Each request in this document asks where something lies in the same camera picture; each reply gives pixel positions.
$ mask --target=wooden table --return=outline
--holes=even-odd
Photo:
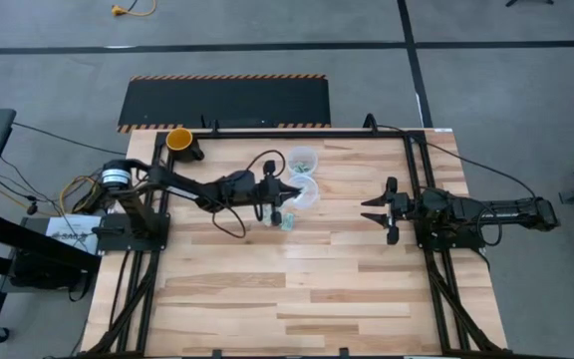
[[[149,163],[155,134],[133,132],[128,157]],[[456,151],[451,132],[427,130],[427,137]],[[212,181],[244,169],[265,150],[286,156],[295,146],[314,148],[320,200],[292,211],[291,232],[266,227],[251,208],[240,208],[248,232],[236,239],[216,229],[211,215],[194,203],[172,197],[170,237],[160,257],[146,355],[210,355],[212,349],[224,355],[338,355],[341,347],[352,354],[439,354],[429,280],[413,227],[400,222],[400,242],[389,246],[386,232],[360,216],[361,211],[385,210],[360,203],[382,194],[389,176],[398,178],[399,191],[411,192],[402,140],[200,140],[200,146],[203,162],[178,164],[174,170]],[[460,161],[431,148],[430,158],[437,186],[466,195]],[[258,179],[269,159],[254,166]],[[226,212],[217,220],[239,230]],[[505,346],[486,264],[467,249],[451,253],[463,305],[492,341]],[[123,256],[117,252],[103,258],[83,350],[108,328]],[[126,270],[119,308],[128,275]],[[445,311],[451,346],[457,348],[447,305]],[[128,349],[136,343],[139,313]]]

